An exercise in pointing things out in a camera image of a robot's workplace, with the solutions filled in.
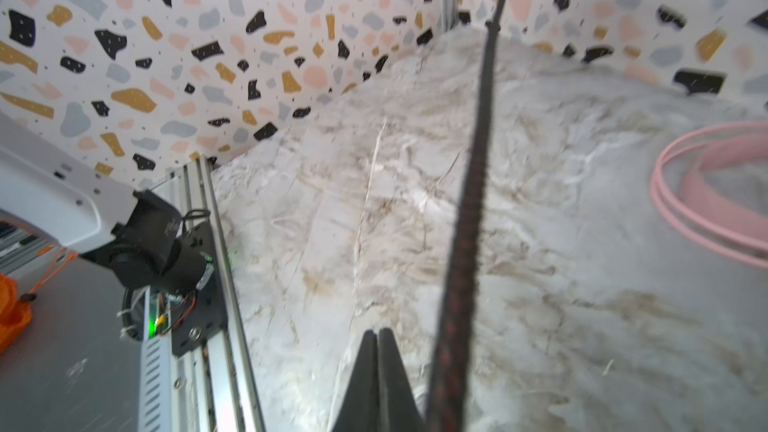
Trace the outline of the pink headphones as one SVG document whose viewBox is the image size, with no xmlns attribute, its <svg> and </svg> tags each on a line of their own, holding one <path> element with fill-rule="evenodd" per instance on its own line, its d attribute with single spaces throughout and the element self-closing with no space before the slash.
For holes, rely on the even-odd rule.
<svg viewBox="0 0 768 432">
<path fill-rule="evenodd" d="M 665 166 L 696 152 L 674 192 Z M 767 158 L 767 122 L 741 121 L 702 127 L 670 142 L 654 161 L 649 193 L 656 210 L 682 236 L 726 258 L 767 268 L 767 217 L 721 195 L 703 177 Z"/>
</svg>

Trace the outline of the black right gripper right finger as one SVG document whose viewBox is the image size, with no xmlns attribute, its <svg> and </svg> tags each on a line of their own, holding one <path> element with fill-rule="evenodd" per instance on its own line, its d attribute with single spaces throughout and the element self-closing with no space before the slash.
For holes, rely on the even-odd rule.
<svg viewBox="0 0 768 432">
<path fill-rule="evenodd" d="M 378 333 L 378 430 L 384 432 L 425 431 L 394 333 Z"/>
</svg>

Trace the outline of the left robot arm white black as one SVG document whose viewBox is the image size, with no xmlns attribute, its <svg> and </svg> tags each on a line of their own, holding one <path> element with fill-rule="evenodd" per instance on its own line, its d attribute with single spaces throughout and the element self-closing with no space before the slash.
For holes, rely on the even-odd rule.
<svg viewBox="0 0 768 432">
<path fill-rule="evenodd" d="M 87 253 L 166 169 L 275 142 L 241 114 L 278 1 L 1 0 L 2 215 Z"/>
</svg>

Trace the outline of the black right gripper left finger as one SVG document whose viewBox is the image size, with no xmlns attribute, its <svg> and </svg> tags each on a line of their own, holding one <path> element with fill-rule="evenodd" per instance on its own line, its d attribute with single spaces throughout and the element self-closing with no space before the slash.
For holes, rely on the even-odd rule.
<svg viewBox="0 0 768 432">
<path fill-rule="evenodd" d="M 378 337 L 366 331 L 360 343 L 333 432 L 374 432 L 379 423 Z"/>
</svg>

